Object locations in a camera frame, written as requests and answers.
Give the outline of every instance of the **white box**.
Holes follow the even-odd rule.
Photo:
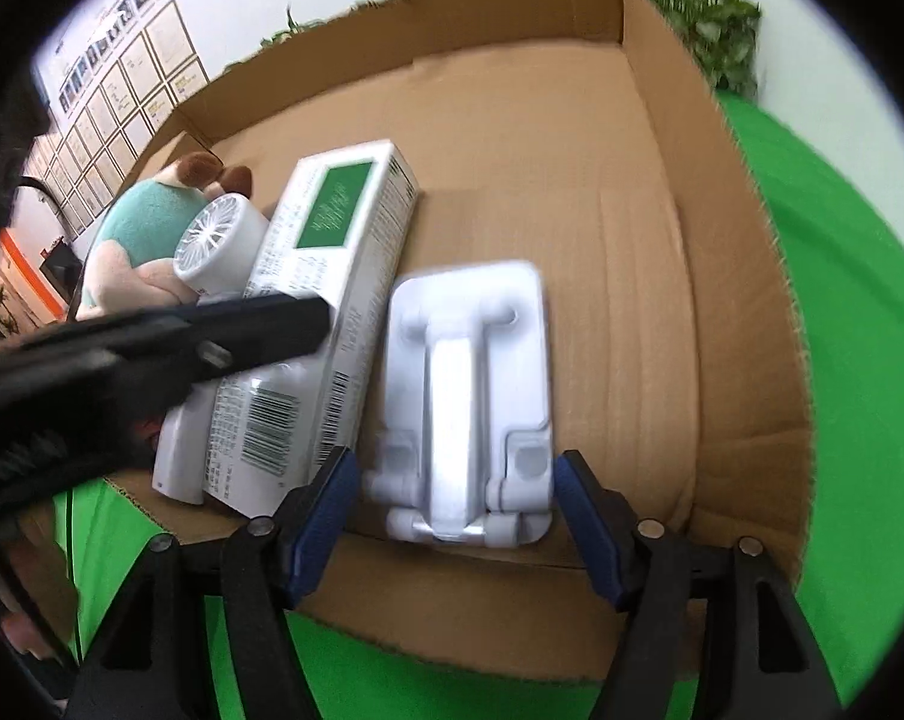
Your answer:
[[[369,367],[418,184],[389,141],[300,160],[252,268],[246,298],[317,293],[333,310],[308,358],[223,379],[207,493],[247,517],[273,514],[335,445],[354,445]]]

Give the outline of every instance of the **screw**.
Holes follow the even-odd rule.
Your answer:
[[[249,522],[249,533],[252,536],[268,536],[276,528],[271,517],[255,517]]]
[[[224,349],[218,343],[212,341],[203,341],[196,348],[199,352],[199,359],[208,362],[209,365],[217,370],[225,370],[226,367],[232,365],[232,353],[228,349]]]
[[[171,533],[156,533],[148,540],[148,549],[152,552],[165,552],[175,543],[175,537]]]
[[[765,551],[765,547],[753,536],[742,536],[739,539],[739,550],[749,557],[758,557]]]
[[[646,538],[662,538],[665,536],[665,526],[657,519],[643,519],[638,524],[638,532]]]

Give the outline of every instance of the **cardboard surface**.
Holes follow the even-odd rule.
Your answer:
[[[252,168],[266,212],[298,158],[393,140],[423,190],[401,274],[540,269],[556,452],[582,451],[640,515],[700,541],[763,538],[796,576],[811,429],[789,293],[710,90],[646,1],[391,1],[267,50],[177,113]],[[239,522],[159,499],[142,477],[114,481],[185,541]],[[382,517],[359,505],[305,613],[432,661],[604,678],[621,620],[561,517],[511,551],[384,541]]]

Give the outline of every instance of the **green label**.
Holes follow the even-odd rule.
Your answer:
[[[329,167],[295,248],[341,247],[372,161]]]

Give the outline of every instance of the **stuffed animal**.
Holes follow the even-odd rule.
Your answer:
[[[199,295],[172,271],[172,255],[191,220],[225,191],[251,196],[252,171],[223,168],[207,151],[128,189],[95,236],[76,319],[196,302]]]

